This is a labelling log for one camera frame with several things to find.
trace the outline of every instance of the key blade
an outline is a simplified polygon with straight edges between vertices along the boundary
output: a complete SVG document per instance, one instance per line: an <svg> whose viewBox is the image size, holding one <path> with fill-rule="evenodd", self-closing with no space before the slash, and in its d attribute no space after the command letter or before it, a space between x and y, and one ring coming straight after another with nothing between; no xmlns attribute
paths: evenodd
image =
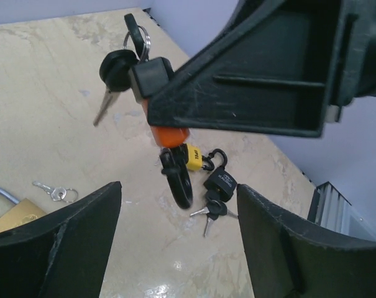
<svg viewBox="0 0 376 298"><path fill-rule="evenodd" d="M95 127L97 127L98 124L102 121L104 116L108 113L109 107L115 103L119 95L120 95L120 92L117 92L117 93L110 92L110 90L108 89L105 91L105 95L103 97L101 107L99 108L99 112L96 115L94 122L93 122Z"/></svg>
<svg viewBox="0 0 376 298"><path fill-rule="evenodd" d="M233 213L232 211L230 211L229 209L227 210L226 214L229 215L230 217L233 217L234 219L239 219L239 216Z"/></svg>
<svg viewBox="0 0 376 298"><path fill-rule="evenodd" d="M47 194L51 194L51 193L54 191L54 189L55 189L55 188L53 188L53 187L47 186L47 185L45 185L45 184L42 184L42 183L39 182L39 181L33 181L32 184L33 184L34 186L37 186L37 187L43 189Z"/></svg>
<svg viewBox="0 0 376 298"><path fill-rule="evenodd" d="M211 226L213 225L213 222L214 221L211 218L207 217L207 224L206 224L206 228L204 230L204 235L203 235L205 238L208 236L208 232Z"/></svg>
<svg viewBox="0 0 376 298"><path fill-rule="evenodd" d="M200 209L199 211L196 211L194 213L192 213L191 215L189 216L195 216L195 215L198 215L198 214L207 214L209 213L210 211L208 210L207 207L204 207L203 209Z"/></svg>

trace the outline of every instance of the black plastic bracket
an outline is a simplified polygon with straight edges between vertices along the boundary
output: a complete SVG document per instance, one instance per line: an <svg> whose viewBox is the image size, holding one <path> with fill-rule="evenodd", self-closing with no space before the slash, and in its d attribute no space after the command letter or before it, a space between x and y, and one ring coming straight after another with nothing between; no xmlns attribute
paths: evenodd
<svg viewBox="0 0 376 298"><path fill-rule="evenodd" d="M376 0L241 0L151 98L148 122L319 137L328 106L338 119L354 96L376 95L375 54Z"/></svg>

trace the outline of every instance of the metal key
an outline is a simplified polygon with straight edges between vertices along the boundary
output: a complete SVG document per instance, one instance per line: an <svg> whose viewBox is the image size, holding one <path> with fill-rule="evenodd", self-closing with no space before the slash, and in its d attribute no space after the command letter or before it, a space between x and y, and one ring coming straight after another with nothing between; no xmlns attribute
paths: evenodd
<svg viewBox="0 0 376 298"><path fill-rule="evenodd" d="M99 67L99 76L105 83L106 90L99 112L94 119L94 126L98 126L120 93L131 88L128 71L137 63L138 59L131 50L117 50L106 55Z"/></svg>
<svg viewBox="0 0 376 298"><path fill-rule="evenodd" d="M208 232L213 225L214 221L218 219L218 214L212 214L212 213L207 213L207 223L206 223L206 228L204 229L204 237L206 238L208 235Z"/></svg>
<svg viewBox="0 0 376 298"><path fill-rule="evenodd" d="M219 204L219 206L221 208L221 210L218 213L219 215L221 215L221 216L229 215L230 217L233 217L234 219L238 219L239 218L239 216L237 216L237 214L233 213L232 211L230 211L226 207L226 205L225 205L225 203L223 201L213 201L213 202Z"/></svg>
<svg viewBox="0 0 376 298"><path fill-rule="evenodd" d="M119 96L120 92L111 92L108 88L106 88L101 107L99 108L99 112L93 122L94 126L98 126L99 122L108 112L109 107L115 103Z"/></svg>
<svg viewBox="0 0 376 298"><path fill-rule="evenodd" d="M32 184L43 189L53 201L62 201L66 197L67 190L64 187L51 187L38 181L33 181Z"/></svg>
<svg viewBox="0 0 376 298"><path fill-rule="evenodd" d="M192 213L190 216L195 216L199 214L220 214L222 212L222 205L218 204L216 201L208 201L206 207L203 209L200 209L194 213Z"/></svg>

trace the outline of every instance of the brass padlock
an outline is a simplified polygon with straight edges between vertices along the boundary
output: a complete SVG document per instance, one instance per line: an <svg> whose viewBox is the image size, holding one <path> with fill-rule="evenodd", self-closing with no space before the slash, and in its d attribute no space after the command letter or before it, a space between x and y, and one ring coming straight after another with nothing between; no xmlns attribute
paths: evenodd
<svg viewBox="0 0 376 298"><path fill-rule="evenodd" d="M42 209L28 199L20 201L3 188L0 188L0 194L15 204L10 211L0 217L0 233L27 224L45 215Z"/></svg>

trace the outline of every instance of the padlock shackle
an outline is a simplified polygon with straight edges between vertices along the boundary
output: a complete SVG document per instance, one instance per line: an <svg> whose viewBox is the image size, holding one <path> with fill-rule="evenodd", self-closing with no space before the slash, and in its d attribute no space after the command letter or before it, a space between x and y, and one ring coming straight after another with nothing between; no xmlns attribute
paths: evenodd
<svg viewBox="0 0 376 298"><path fill-rule="evenodd" d="M4 197L6 197L7 199L9 199L11 202L13 202L15 205L17 205L18 203L20 203L21 200L19 200L17 197L14 197L12 194L10 194L9 192L7 192L5 189L1 188L0 187L0 194Z"/></svg>
<svg viewBox="0 0 376 298"><path fill-rule="evenodd" d="M163 148L159 157L163 166L162 174L167 177L176 204L181 209L190 208L193 204L192 185L180 149Z"/></svg>
<svg viewBox="0 0 376 298"><path fill-rule="evenodd" d="M216 153L219 153L222 156L222 163L219 167L222 168L222 169L225 169L225 167L227 165L227 156L226 156L226 153L224 152L224 150L221 150L219 148L215 148L212 152L208 153L208 159L209 160L213 159Z"/></svg>

